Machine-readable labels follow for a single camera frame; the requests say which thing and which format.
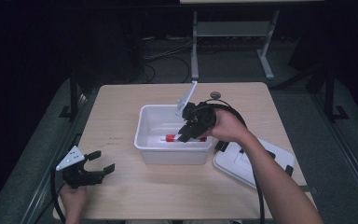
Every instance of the metal frame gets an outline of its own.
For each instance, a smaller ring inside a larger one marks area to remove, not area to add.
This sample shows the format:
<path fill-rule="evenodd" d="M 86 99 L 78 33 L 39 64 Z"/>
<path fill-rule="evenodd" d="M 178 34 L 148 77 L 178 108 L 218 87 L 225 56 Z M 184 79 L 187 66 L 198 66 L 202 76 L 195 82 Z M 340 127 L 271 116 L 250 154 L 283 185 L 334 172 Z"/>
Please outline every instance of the metal frame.
<path fill-rule="evenodd" d="M 257 56 L 261 62 L 266 78 L 273 79 L 274 75 L 266 56 L 279 13 L 280 10 L 275 10 L 270 21 L 198 21 L 197 11 L 194 11 L 193 46 L 191 52 L 192 79 L 198 80 L 200 77 L 197 58 L 197 42 L 199 36 L 264 36 L 266 41 L 262 49 L 257 50 Z"/>

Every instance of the black mount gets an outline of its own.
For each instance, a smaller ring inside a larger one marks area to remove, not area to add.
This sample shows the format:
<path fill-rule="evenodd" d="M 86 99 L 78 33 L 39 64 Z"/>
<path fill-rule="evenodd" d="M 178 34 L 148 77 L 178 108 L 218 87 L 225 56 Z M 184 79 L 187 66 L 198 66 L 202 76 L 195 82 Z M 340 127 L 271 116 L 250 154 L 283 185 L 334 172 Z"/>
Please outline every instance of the black mount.
<path fill-rule="evenodd" d="M 103 168 L 103 171 L 89 172 L 84 169 L 84 164 L 87 161 L 93 161 L 101 157 L 101 151 L 95 151 L 89 155 L 86 154 L 84 157 L 85 159 L 83 161 L 62 170 L 63 180 L 73 189 L 77 189 L 80 186 L 102 184 L 103 178 L 115 171 L 114 164 Z"/>

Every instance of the white plastic bin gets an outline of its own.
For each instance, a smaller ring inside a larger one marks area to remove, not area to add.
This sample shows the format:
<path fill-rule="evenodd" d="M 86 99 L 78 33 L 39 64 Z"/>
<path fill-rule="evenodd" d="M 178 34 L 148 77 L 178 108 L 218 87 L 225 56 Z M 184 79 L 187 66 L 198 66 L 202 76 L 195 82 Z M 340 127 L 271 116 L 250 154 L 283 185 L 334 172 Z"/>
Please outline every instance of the white plastic bin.
<path fill-rule="evenodd" d="M 177 105 L 144 105 L 134 145 L 149 164 L 204 164 L 213 139 L 205 142 L 165 142 L 161 137 L 178 133 L 185 122 L 175 116 Z"/>

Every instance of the human hand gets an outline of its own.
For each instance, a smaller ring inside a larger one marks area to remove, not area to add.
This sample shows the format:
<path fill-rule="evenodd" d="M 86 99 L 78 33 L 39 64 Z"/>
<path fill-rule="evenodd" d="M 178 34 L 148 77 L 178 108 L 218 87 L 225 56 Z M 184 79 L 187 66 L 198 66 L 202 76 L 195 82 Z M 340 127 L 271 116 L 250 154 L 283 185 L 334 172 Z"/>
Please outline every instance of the human hand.
<path fill-rule="evenodd" d="M 77 189 L 72 189 L 71 186 L 65 184 L 60 190 L 60 196 L 66 210 L 65 223 L 79 223 L 87 202 L 87 187 L 80 186 Z"/>
<path fill-rule="evenodd" d="M 211 135 L 224 142 L 238 142 L 244 133 L 248 132 L 246 127 L 235 117 L 235 115 L 222 109 L 215 109 L 216 124 L 207 130 L 202 136 Z"/>

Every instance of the human arm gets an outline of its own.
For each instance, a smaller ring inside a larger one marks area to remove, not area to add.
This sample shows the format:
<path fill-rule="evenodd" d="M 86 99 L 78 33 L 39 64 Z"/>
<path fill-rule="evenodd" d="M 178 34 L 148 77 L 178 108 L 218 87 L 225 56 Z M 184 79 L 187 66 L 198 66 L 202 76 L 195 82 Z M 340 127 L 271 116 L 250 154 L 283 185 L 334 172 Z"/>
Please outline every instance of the human arm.
<path fill-rule="evenodd" d="M 72 189 L 65 184 L 60 190 L 63 206 L 66 210 L 65 224 L 78 224 L 82 218 L 83 208 L 87 202 L 87 187 Z"/>
<path fill-rule="evenodd" d="M 257 138 L 231 113 L 216 110 L 217 122 L 206 135 L 236 142 L 245 151 L 277 223 L 323 223 L 316 208 L 297 183 L 271 158 Z"/>

